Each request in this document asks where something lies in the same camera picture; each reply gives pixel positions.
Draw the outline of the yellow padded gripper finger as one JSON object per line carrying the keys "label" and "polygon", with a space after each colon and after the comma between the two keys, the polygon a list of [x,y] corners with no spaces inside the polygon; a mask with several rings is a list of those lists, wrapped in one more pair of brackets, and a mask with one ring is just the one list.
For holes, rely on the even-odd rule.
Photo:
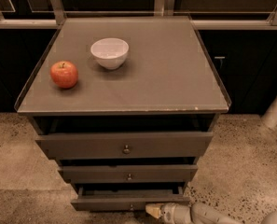
{"label": "yellow padded gripper finger", "polygon": [[152,217],[159,219],[163,216],[162,214],[162,203],[148,203],[145,206],[145,211]]}

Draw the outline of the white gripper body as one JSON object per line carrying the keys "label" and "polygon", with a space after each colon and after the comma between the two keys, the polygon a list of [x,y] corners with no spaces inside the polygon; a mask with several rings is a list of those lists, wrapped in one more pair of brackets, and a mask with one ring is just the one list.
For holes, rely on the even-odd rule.
{"label": "white gripper body", "polygon": [[190,208],[178,203],[166,203],[161,208],[165,224],[192,224]]}

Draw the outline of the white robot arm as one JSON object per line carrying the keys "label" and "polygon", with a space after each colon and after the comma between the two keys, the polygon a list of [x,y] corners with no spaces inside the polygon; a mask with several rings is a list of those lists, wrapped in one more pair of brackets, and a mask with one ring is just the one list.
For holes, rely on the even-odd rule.
{"label": "white robot arm", "polygon": [[[179,203],[149,203],[145,211],[165,224],[242,224],[204,203],[191,207]],[[277,224],[277,211],[266,215],[260,224]]]}

